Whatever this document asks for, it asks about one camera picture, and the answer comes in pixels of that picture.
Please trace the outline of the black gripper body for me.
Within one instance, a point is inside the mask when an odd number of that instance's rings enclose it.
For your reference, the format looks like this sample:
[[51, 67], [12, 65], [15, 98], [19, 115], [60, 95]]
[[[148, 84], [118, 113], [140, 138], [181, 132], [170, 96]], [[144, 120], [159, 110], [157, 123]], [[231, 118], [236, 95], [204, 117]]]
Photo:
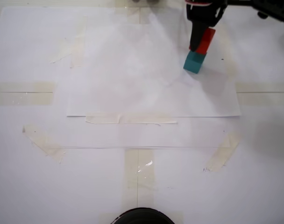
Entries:
[[214, 27], [227, 8], [226, 0], [186, 0], [186, 14], [189, 21], [199, 21]]

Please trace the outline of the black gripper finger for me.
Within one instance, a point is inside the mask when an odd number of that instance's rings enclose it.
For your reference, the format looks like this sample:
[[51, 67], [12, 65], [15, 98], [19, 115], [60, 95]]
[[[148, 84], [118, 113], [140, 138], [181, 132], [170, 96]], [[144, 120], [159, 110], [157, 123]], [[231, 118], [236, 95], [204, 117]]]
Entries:
[[205, 23], [199, 21], [192, 21], [192, 33], [190, 37], [190, 50], [196, 51], [199, 47], [202, 37], [208, 26]]

